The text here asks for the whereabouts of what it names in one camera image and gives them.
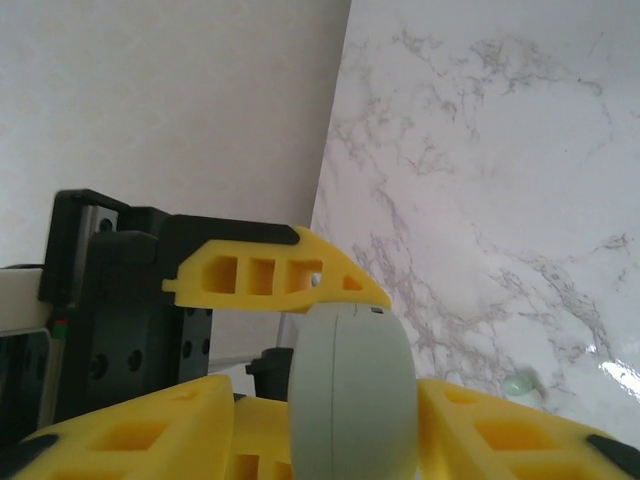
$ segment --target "small green bead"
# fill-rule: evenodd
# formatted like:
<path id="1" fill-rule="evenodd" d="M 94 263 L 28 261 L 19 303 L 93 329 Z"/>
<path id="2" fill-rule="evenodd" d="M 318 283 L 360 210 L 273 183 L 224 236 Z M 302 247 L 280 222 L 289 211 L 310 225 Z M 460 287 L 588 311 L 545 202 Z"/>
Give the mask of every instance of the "small green bead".
<path id="1" fill-rule="evenodd" d="M 502 383 L 502 389 L 508 397 L 526 395 L 535 388 L 531 377 L 525 373 L 509 375 Z"/>

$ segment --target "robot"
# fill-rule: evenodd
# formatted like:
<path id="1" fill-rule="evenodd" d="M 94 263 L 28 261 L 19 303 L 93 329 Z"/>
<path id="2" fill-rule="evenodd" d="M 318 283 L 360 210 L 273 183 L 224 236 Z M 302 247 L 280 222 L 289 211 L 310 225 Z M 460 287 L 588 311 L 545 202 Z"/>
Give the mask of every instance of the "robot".
<path id="1" fill-rule="evenodd" d="M 62 191 L 0 300 L 0 479 L 640 478 L 604 432 L 416 380 L 389 297 L 302 227 Z M 306 314 L 256 397 L 208 375 L 216 309 Z"/>

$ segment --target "white wall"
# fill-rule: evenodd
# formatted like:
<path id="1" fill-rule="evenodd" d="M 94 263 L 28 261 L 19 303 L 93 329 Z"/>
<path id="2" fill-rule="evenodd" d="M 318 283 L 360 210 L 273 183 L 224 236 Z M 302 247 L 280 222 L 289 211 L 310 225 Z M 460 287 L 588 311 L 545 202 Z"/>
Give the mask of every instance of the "white wall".
<path id="1" fill-rule="evenodd" d="M 0 265 L 42 260 L 62 188 L 307 224 L 347 14 L 346 0 L 5 2 Z M 275 320 L 218 324 L 221 355 L 273 343 Z"/>

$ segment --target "marble wall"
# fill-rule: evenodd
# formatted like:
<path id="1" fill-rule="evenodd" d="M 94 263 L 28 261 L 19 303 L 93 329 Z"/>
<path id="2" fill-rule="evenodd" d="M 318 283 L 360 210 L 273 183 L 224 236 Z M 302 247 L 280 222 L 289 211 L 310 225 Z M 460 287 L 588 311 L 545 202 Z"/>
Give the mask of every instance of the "marble wall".
<path id="1" fill-rule="evenodd" d="M 313 228 L 417 372 L 640 445 L 640 4 L 353 0 Z"/>

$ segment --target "screw hole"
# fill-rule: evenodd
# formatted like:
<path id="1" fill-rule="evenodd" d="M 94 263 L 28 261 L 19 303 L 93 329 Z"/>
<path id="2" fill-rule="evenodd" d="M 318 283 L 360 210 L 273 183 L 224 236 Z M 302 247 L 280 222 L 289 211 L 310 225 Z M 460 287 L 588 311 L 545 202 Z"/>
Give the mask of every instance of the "screw hole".
<path id="1" fill-rule="evenodd" d="M 44 355 L 38 355 L 36 362 L 36 378 L 38 380 L 44 380 L 44 372 L 47 368 L 47 359 Z"/>
<path id="2" fill-rule="evenodd" d="M 24 371 L 28 372 L 31 368 L 31 350 L 27 349 L 24 354 Z"/>
<path id="3" fill-rule="evenodd" d="M 89 376 L 93 380 L 100 380 L 107 373 L 107 368 L 109 367 L 109 360 L 107 360 L 106 355 L 99 353 L 93 360 L 91 360 L 91 364 L 89 365 Z"/>
<path id="4" fill-rule="evenodd" d="M 193 350 L 193 344 L 187 340 L 184 342 L 182 346 L 182 358 L 189 358 L 191 356 L 191 352 Z"/>
<path id="5" fill-rule="evenodd" d="M 103 218 L 98 224 L 98 230 L 101 232 L 110 232 L 113 230 L 113 222 L 108 218 Z"/>
<path id="6" fill-rule="evenodd" d="M 140 350 L 134 350 L 131 352 L 127 359 L 127 364 L 129 365 L 129 371 L 131 372 L 137 372 L 140 370 L 140 367 L 142 366 L 142 352 Z"/>

